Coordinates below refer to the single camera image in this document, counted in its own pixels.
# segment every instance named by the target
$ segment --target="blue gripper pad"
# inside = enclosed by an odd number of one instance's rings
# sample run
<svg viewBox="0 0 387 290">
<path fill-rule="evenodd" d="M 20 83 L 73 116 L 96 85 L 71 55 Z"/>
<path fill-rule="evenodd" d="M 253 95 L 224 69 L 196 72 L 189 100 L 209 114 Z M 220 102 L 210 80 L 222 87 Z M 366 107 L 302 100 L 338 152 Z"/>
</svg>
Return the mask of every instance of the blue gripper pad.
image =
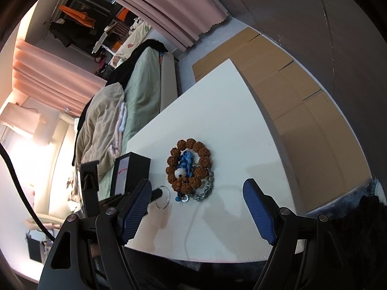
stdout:
<svg viewBox="0 0 387 290">
<path fill-rule="evenodd" d="M 123 231 L 121 235 L 123 245 L 126 245 L 126 243 L 136 235 L 140 222 L 148 209 L 151 196 L 152 184 L 148 181 L 138 194 L 136 201 L 133 203 L 132 208 L 129 210 L 123 221 Z"/>
<path fill-rule="evenodd" d="M 267 240 L 270 245 L 274 245 L 277 238 L 274 232 L 274 219 L 270 216 L 264 203 L 256 191 L 254 191 L 253 184 L 249 180 L 243 183 L 242 191 L 247 208 L 254 219 L 262 239 Z"/>
</svg>

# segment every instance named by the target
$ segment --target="curtain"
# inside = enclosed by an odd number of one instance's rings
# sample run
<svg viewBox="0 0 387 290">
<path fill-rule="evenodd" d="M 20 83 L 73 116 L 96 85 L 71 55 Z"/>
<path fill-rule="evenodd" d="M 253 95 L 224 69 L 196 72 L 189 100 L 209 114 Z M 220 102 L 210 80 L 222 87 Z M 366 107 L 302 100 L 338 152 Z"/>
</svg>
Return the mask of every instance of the curtain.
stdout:
<svg viewBox="0 0 387 290">
<path fill-rule="evenodd" d="M 106 81 L 22 40 L 15 44 L 12 86 L 41 103 L 80 116 Z"/>
<path fill-rule="evenodd" d="M 142 18 L 179 50 L 221 23 L 225 8 L 217 0 L 115 0 Z"/>
<path fill-rule="evenodd" d="M 16 133 L 32 138 L 40 121 L 40 113 L 9 102 L 0 114 L 0 121 Z"/>
</svg>

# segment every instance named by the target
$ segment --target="cardboard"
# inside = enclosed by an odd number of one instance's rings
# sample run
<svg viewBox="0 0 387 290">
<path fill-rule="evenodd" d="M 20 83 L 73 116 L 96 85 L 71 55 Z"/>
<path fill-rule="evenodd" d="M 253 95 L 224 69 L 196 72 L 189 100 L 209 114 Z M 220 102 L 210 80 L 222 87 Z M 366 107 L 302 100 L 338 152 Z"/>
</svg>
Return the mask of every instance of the cardboard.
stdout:
<svg viewBox="0 0 387 290">
<path fill-rule="evenodd" d="M 360 145 L 340 111 L 287 53 L 246 28 L 192 66 L 196 81 L 228 58 L 272 118 L 307 211 L 371 178 Z"/>
</svg>

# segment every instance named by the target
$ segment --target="desk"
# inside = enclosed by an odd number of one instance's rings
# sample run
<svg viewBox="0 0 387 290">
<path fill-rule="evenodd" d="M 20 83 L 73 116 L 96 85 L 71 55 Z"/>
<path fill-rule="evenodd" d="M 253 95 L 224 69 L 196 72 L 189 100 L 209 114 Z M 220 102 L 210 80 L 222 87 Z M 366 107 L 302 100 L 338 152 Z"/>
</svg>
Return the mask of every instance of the desk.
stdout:
<svg viewBox="0 0 387 290">
<path fill-rule="evenodd" d="M 165 168 L 180 139 L 195 138 L 211 151 L 214 189 L 202 202 L 176 202 Z M 266 260 L 263 240 L 242 197 L 254 178 L 279 206 L 304 214 L 298 186 L 278 132 L 258 98 L 227 60 L 176 99 L 127 144 L 127 152 L 151 158 L 149 179 L 166 185 L 170 205 L 154 204 L 128 247 L 176 260 L 252 262 Z M 297 251 L 302 251 L 299 244 Z"/>
</svg>

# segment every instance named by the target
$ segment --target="tabletop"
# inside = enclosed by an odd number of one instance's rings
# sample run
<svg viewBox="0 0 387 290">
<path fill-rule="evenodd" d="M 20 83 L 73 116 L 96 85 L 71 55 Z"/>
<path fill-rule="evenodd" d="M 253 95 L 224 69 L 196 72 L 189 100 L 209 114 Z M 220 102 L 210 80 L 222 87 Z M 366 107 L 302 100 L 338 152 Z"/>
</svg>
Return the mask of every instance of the tabletop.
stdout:
<svg viewBox="0 0 387 290">
<path fill-rule="evenodd" d="M 211 151 L 214 188 L 202 202 L 175 201 L 176 192 L 167 182 L 170 150 L 178 140 L 187 138 L 203 142 Z M 128 142 L 127 152 L 150 158 L 153 189 L 165 185 L 171 193 L 164 210 L 150 204 L 149 214 L 127 244 L 138 251 L 200 262 L 266 260 L 271 246 L 261 238 L 242 196 L 248 178 L 254 178 L 279 206 L 304 214 L 278 132 L 231 60 L 140 130 Z M 299 243 L 297 251 L 302 249 Z"/>
</svg>

